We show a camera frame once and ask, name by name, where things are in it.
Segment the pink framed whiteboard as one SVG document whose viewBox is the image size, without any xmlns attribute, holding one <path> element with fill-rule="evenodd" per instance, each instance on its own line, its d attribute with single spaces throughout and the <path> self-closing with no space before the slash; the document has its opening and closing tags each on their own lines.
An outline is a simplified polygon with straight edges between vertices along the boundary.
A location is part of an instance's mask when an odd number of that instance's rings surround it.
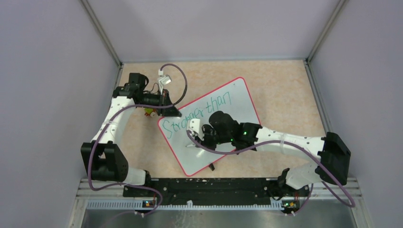
<svg viewBox="0 0 403 228">
<path fill-rule="evenodd" d="M 239 123 L 260 123 L 248 86 L 242 77 L 202 95 L 179 108 L 179 111 L 182 114 L 180 117 L 163 117 L 159 119 L 158 126 L 188 177 L 223 158 L 223 155 L 196 147 L 187 135 L 188 130 L 192 136 L 201 136 L 202 126 L 208 124 L 209 117 L 216 111 L 229 114 Z"/>
</svg>

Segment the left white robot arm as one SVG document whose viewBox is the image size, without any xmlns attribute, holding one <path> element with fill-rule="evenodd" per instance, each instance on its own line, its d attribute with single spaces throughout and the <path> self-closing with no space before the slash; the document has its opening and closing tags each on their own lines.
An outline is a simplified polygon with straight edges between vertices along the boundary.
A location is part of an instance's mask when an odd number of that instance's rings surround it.
<svg viewBox="0 0 403 228">
<path fill-rule="evenodd" d="M 152 183 L 146 179 L 147 171 L 131 168 L 119 143 L 136 105 L 155 111 L 157 116 L 182 115 L 173 106 L 169 91 L 164 88 L 171 82 L 171 77 L 162 70 L 159 70 L 159 75 L 156 94 L 145 90 L 149 80 L 140 73 L 130 73 L 128 82 L 113 91 L 110 109 L 100 130 L 91 142 L 83 143 L 80 149 L 91 180 L 132 184 L 140 196 L 152 192 Z"/>
</svg>

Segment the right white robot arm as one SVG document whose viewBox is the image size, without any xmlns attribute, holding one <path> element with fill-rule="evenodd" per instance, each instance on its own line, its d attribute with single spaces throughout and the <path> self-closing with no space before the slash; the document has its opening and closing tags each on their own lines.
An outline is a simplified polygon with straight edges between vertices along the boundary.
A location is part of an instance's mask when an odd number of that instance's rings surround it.
<svg viewBox="0 0 403 228">
<path fill-rule="evenodd" d="M 317 182 L 333 185 L 347 184 L 351 151 L 333 132 L 323 137 L 298 136 L 271 130 L 258 123 L 239 123 L 229 114 L 214 112 L 208 124 L 200 119 L 191 119 L 187 135 L 207 152 L 226 155 L 217 145 L 229 143 L 235 147 L 231 154 L 246 151 L 277 152 L 306 160 L 308 163 L 296 168 L 287 168 L 278 177 L 279 191 L 291 196 L 298 189 Z"/>
</svg>

